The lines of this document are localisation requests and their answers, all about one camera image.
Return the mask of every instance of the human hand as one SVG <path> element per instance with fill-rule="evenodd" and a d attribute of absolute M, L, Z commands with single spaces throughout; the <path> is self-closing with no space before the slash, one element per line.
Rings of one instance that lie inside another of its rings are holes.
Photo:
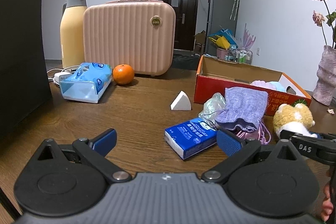
<path fill-rule="evenodd" d="M 331 177 L 331 167 L 327 171 L 327 176 Z M 329 219 L 329 216 L 331 215 L 334 209 L 334 206 L 331 203 L 331 199 L 330 199 L 330 182 L 328 182 L 324 186 L 323 193 L 325 194 L 325 198 L 322 203 L 321 218 L 324 222 L 326 222 Z"/>

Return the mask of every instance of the doorway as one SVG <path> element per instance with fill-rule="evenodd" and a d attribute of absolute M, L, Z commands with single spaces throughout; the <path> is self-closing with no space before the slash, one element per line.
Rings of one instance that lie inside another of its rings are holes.
<path fill-rule="evenodd" d="M 196 32 L 198 0 L 162 0 L 176 13 L 174 49 L 192 51 Z"/>

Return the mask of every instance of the metal screw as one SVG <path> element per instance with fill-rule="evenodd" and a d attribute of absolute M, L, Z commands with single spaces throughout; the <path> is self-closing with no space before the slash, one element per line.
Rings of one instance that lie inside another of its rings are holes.
<path fill-rule="evenodd" d="M 221 173 L 218 171 L 208 171 L 204 174 L 204 176 L 209 180 L 219 179 L 221 177 Z"/>
<path fill-rule="evenodd" d="M 125 171 L 118 171 L 113 173 L 112 177 L 116 180 L 125 180 L 128 179 L 129 174 Z"/>

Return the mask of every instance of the paper scrap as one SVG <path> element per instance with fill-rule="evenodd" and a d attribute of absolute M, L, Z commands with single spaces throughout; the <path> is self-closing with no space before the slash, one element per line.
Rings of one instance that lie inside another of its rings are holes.
<path fill-rule="evenodd" d="M 179 0 L 171 0 L 171 6 L 172 7 L 178 7 L 179 6 Z"/>

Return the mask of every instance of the stuffed animal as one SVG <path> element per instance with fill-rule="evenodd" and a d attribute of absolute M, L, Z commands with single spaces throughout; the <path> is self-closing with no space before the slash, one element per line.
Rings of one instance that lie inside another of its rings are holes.
<path fill-rule="evenodd" d="M 315 125 L 313 116 L 304 104 L 297 104 L 295 107 L 282 104 L 273 117 L 274 131 L 279 138 L 282 130 L 317 138 L 316 134 L 311 134 L 308 131 L 313 125 Z"/>

